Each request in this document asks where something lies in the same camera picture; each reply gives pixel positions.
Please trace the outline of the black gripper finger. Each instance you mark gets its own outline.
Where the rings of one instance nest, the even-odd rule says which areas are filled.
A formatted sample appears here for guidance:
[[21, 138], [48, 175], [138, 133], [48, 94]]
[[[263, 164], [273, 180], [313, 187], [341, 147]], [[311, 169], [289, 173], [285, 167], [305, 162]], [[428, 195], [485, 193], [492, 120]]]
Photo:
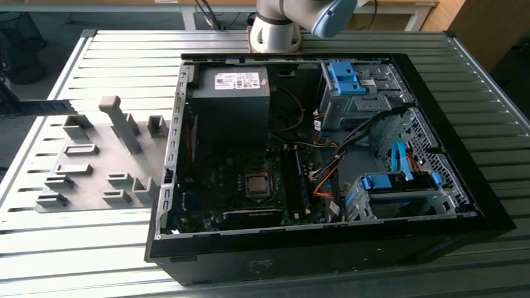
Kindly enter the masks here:
[[0, 84], [1, 117], [13, 117], [20, 114], [18, 98], [4, 83]]

